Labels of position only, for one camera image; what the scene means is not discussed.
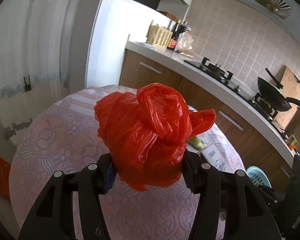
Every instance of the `curtain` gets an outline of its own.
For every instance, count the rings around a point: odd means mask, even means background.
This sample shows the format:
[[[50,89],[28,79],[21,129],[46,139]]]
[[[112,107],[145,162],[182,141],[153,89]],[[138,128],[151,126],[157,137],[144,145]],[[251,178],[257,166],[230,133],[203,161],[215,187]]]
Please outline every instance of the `curtain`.
[[[0,5],[0,123],[17,145],[18,131],[68,95],[60,46],[71,0],[4,0]]]

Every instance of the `table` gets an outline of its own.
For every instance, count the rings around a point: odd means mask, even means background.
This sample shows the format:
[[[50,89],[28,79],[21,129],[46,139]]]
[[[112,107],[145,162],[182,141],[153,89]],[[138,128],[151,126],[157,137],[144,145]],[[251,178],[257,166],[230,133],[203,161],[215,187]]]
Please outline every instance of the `table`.
[[[109,152],[97,136],[99,125],[94,118],[93,107],[98,100],[118,90],[130,89],[91,87],[56,102],[33,120],[18,145],[9,177],[10,199],[20,228],[55,171],[80,171],[95,163],[100,155]],[[214,126],[208,131],[210,135],[207,132],[201,136],[217,140],[220,144],[218,148],[226,149],[225,155],[231,152],[226,158],[231,163],[232,172],[244,169],[240,157],[217,129]],[[117,177],[109,193],[100,195],[113,240],[187,239],[198,200],[199,196],[191,194],[182,177],[168,188],[149,187],[145,192],[132,190]],[[78,206],[77,194],[74,194],[76,237],[83,239]],[[220,225],[217,239],[223,238],[222,223]]]

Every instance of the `wok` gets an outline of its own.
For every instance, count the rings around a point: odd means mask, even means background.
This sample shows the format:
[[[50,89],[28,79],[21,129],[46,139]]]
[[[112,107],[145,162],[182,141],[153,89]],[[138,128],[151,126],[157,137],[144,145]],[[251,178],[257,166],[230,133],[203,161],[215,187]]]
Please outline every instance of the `wok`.
[[[258,77],[258,88],[260,95],[271,105],[271,107],[279,112],[290,110],[291,105],[289,103],[295,104],[300,107],[300,100],[290,97],[286,98],[279,90],[279,88],[283,88],[283,85],[280,84],[280,82],[271,74],[271,72],[267,68],[266,71],[275,81],[276,86]]]

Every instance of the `wooden cutting board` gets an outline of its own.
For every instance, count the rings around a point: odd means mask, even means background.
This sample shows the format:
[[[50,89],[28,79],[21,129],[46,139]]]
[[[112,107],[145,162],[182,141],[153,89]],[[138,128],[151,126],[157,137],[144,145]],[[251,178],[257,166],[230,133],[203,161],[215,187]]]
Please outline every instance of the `wooden cutting board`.
[[[300,100],[300,83],[295,78],[292,71],[286,67],[284,70],[284,74],[282,76],[282,79],[280,83],[284,86],[283,89],[281,89],[281,93],[285,97],[291,97],[296,98]],[[283,127],[286,128],[287,124],[290,122],[291,118],[297,111],[297,106],[294,104],[291,104],[291,109],[286,112],[278,112],[275,119],[277,122]]]

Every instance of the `white countertop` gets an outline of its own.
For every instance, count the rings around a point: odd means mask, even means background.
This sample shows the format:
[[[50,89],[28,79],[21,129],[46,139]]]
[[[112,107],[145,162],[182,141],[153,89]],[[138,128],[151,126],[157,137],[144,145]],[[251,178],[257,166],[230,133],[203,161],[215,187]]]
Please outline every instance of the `white countertop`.
[[[202,58],[190,59],[168,49],[150,49],[138,43],[128,41],[126,49],[143,55],[197,84],[229,106],[249,124],[251,124],[279,152],[290,167],[292,167],[294,151],[291,151],[278,132],[252,106],[241,97],[183,60],[201,62]]]

